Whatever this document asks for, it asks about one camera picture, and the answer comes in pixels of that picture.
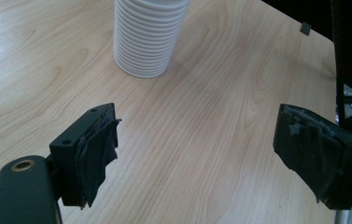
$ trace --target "wood grain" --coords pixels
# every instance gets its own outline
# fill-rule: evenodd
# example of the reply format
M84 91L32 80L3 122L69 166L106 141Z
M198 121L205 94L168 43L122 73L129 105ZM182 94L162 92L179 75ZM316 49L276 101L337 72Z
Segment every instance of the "wood grain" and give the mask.
M333 223L275 155L279 104L335 115L333 44L258 0L191 0L160 77L123 73L114 1L0 1L0 169L114 102L119 159L64 223Z

